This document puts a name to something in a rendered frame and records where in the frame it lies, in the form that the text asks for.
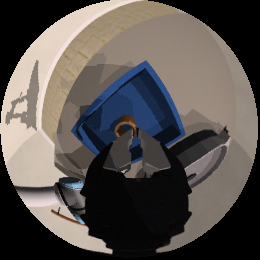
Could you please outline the bronze cylindrical sleeve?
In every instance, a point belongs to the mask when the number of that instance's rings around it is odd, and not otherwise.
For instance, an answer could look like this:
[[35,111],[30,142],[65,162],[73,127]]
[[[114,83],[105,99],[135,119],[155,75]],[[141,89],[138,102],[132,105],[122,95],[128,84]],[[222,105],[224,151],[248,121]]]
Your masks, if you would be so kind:
[[134,119],[134,117],[132,117],[131,115],[124,115],[119,119],[115,128],[115,134],[118,138],[120,135],[127,131],[121,127],[121,124],[129,124],[134,128],[134,137],[132,138],[134,139],[137,134],[136,120]]

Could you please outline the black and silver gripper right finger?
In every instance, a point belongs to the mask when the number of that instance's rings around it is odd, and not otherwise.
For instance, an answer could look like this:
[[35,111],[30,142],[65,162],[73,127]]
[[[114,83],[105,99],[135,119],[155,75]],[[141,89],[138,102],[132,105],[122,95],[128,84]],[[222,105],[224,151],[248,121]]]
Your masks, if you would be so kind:
[[[143,149],[142,167],[150,178],[154,172],[159,172],[160,177],[169,177],[181,183],[191,194],[192,190],[187,181],[187,175],[179,159],[163,144],[137,127],[137,137],[141,140]],[[146,150],[146,151],[145,151]]]

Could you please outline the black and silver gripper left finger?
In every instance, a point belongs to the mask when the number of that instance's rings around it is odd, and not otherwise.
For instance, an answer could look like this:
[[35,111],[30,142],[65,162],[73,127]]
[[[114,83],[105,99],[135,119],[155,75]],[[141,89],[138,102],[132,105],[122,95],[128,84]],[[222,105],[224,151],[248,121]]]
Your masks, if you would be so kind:
[[89,189],[98,181],[116,177],[117,172],[127,173],[131,169],[132,138],[134,128],[110,142],[91,162],[80,194],[86,197]]

